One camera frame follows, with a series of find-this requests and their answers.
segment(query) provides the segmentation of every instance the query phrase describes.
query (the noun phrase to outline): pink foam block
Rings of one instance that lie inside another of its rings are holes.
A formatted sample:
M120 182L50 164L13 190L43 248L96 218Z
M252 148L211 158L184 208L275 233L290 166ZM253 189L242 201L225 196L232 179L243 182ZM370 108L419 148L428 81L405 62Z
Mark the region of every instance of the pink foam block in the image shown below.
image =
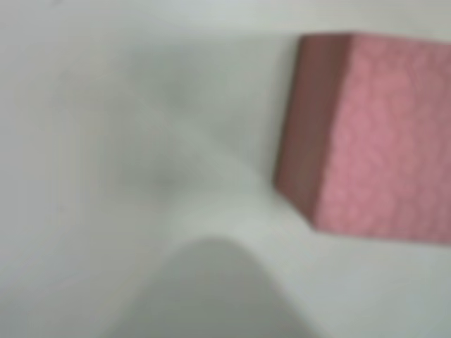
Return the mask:
M451 243L451 46L305 37L275 184L318 230Z

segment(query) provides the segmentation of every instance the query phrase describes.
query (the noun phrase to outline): pink sponge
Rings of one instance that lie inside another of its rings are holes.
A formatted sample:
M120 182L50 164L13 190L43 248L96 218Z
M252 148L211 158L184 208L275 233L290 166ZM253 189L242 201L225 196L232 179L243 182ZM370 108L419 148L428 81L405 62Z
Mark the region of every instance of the pink sponge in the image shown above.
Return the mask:
M451 46L305 37L276 187L319 230L451 243Z

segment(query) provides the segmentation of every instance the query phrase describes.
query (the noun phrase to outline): white surface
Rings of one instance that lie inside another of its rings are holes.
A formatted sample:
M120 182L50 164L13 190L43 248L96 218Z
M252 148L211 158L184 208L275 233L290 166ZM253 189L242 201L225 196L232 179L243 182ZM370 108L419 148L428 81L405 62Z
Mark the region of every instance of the white surface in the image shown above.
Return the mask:
M315 234L268 184L294 36L451 37L411 4L3 1L0 336L98 337L213 235L325 337L449 337L451 250Z

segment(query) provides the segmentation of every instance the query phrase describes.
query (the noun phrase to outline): white background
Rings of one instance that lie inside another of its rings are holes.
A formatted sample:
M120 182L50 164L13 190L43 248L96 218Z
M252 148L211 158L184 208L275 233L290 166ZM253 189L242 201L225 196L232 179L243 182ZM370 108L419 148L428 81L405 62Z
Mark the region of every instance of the white background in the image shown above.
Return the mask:
M0 4L0 336L97 337L233 238L332 337L449 337L451 250L313 233L272 191L296 36L451 37L442 1Z

